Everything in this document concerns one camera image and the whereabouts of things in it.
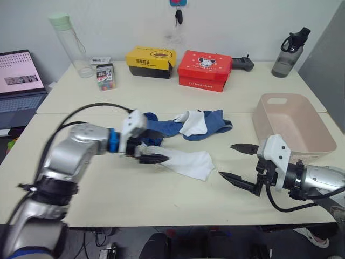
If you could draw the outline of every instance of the gray water bottle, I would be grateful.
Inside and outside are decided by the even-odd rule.
[[[304,43],[310,32],[310,29],[305,27],[297,33],[290,32],[290,36],[282,43],[280,54],[273,66],[272,74],[274,76],[286,77],[290,73],[303,52]]]

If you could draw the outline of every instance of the laptop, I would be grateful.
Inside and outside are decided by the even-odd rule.
[[[46,96],[28,50],[0,54],[0,130],[26,126]]]

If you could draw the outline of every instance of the water bottle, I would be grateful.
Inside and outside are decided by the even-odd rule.
[[[94,75],[91,68],[84,45],[79,40],[70,17],[65,13],[57,13],[49,17],[55,32],[63,45],[68,57],[77,70],[80,77],[86,78]]]
[[[303,52],[304,43],[310,32],[310,29],[305,27],[297,33],[290,32],[290,36],[282,43],[280,54],[273,66],[272,74],[274,76],[286,77],[290,73]]]

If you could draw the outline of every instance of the white cloth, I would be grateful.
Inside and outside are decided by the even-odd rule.
[[[202,181],[206,181],[215,167],[210,155],[205,151],[184,153],[173,149],[165,149],[163,147],[148,146],[142,152],[165,155],[169,157],[169,160],[161,163],[161,165],[176,173]]]
[[[174,122],[184,122],[183,127],[180,129],[180,133],[188,137],[207,133],[205,115],[203,112],[186,111],[174,117]]]

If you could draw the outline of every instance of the cartoon logo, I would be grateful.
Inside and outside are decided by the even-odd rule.
[[[214,62],[216,62],[214,59],[207,59],[207,58],[199,58],[199,61],[200,61],[200,66],[203,66],[203,67],[210,67],[212,66],[212,64]]]
[[[151,52],[151,56],[155,58],[171,58],[173,54],[167,50],[157,50],[157,51]]]

